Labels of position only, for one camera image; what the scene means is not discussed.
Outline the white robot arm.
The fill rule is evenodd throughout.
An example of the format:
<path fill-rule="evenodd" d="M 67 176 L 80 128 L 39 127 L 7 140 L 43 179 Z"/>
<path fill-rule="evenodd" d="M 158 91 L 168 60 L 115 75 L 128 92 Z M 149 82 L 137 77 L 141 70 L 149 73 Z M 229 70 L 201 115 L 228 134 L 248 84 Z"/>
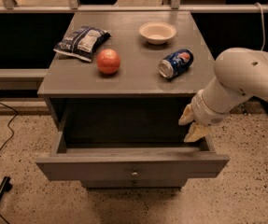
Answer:
<path fill-rule="evenodd" d="M 237 105 L 256 96 L 268 103 L 268 52 L 231 48 L 214 64 L 213 79 L 185 107 L 178 124 L 189 125 L 184 141 L 196 142 Z"/>

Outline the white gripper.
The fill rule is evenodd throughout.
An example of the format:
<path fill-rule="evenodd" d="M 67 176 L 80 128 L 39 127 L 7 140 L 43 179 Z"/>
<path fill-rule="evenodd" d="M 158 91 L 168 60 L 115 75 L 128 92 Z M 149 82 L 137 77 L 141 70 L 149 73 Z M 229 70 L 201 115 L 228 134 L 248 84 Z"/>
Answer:
<path fill-rule="evenodd" d="M 214 77 L 203 90 L 196 93 L 178 120 L 180 126 L 192 122 L 184 141 L 191 143 L 205 137 L 210 132 L 208 126 L 219 124 L 234 107 L 250 98 L 251 95 L 224 87 Z"/>

